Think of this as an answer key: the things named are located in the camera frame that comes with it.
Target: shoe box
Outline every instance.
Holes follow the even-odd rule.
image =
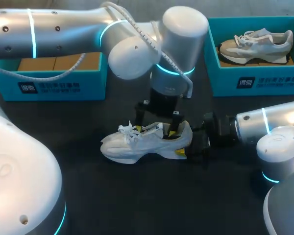
[[[288,95],[294,94],[294,44],[287,64],[265,62],[233,65],[219,57],[218,45],[262,28],[272,33],[291,30],[294,17],[209,18],[204,57],[214,96]]]
[[[80,54],[0,60],[0,68],[29,77],[48,78],[69,70]],[[102,53],[86,54],[68,76],[49,82],[36,82],[0,73],[0,93],[5,101],[104,100],[107,61]]]

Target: logo on box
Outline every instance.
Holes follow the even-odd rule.
[[[37,94],[37,89],[33,82],[19,82],[19,87],[23,94]]]
[[[237,84],[237,89],[252,88],[255,82],[255,77],[240,77]]]

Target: shoe tongue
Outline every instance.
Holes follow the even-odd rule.
[[[163,138],[163,123],[159,123],[158,125],[154,126],[153,128],[149,129],[148,131],[144,132],[145,135],[149,134],[156,134],[157,136]]]
[[[253,37],[253,38],[259,38],[262,36],[266,36],[268,34],[270,34],[270,32],[268,30],[266,30],[265,28],[263,28],[263,29],[260,29],[258,31],[251,33],[249,36]]]

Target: white cable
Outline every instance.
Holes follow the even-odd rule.
[[[138,32],[138,34],[142,37],[142,39],[148,45],[150,45],[153,50],[155,50],[158,53],[161,53],[162,57],[168,62],[168,64],[172,66],[172,68],[187,82],[188,84],[187,98],[191,98],[193,93],[193,82],[189,79],[189,77],[178,68],[175,62],[167,54],[159,50],[158,43],[154,43],[153,42],[154,40],[149,35],[143,33],[141,29],[138,27],[138,25],[136,24],[136,22],[123,9],[121,9],[118,5],[109,1],[106,1],[101,5],[101,7],[109,7],[109,6],[117,10],[130,23],[130,25],[134,27],[134,29],[136,30],[136,32]]]
[[[156,42],[158,42],[157,43],[157,45],[158,45],[158,58],[157,58],[156,62],[159,63],[159,61],[161,59],[161,56],[162,56],[162,54],[161,54],[161,52],[162,52],[162,50],[161,50],[161,48],[162,48],[161,34],[160,34],[160,31],[159,31],[157,22],[156,21],[151,21],[150,23],[152,25],[153,31],[156,34],[156,40],[157,40]]]
[[[17,74],[17,73],[8,71],[8,70],[3,70],[3,69],[0,69],[0,73],[5,74],[5,75],[8,75],[8,76],[15,77],[15,78],[18,78],[18,79],[25,79],[25,80],[33,81],[33,82],[50,82],[50,81],[55,81],[55,80],[61,79],[63,77],[66,77],[71,72],[73,72],[80,65],[80,63],[83,61],[85,55],[86,55],[85,53],[81,54],[81,56],[78,59],[78,61],[69,70],[67,70],[66,72],[64,72],[64,73],[62,73],[60,75],[54,76],[54,77],[46,77],[46,78],[29,77],[29,76],[24,76],[24,75]]]

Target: blue shoe box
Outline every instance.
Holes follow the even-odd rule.
[[[97,54],[97,59],[88,61],[97,63],[94,70],[77,68],[66,77],[50,82],[32,82],[18,79],[0,73],[0,93],[5,101],[82,101],[104,100],[107,78],[107,61],[102,53]],[[65,70],[37,70],[18,71],[21,59],[0,60],[0,68],[13,71],[29,77],[53,77],[60,75]]]
[[[221,67],[216,47],[247,31],[266,28],[273,33],[291,30],[294,16],[210,18],[204,57],[214,96],[294,94],[294,65]],[[294,62],[294,45],[291,51]]]

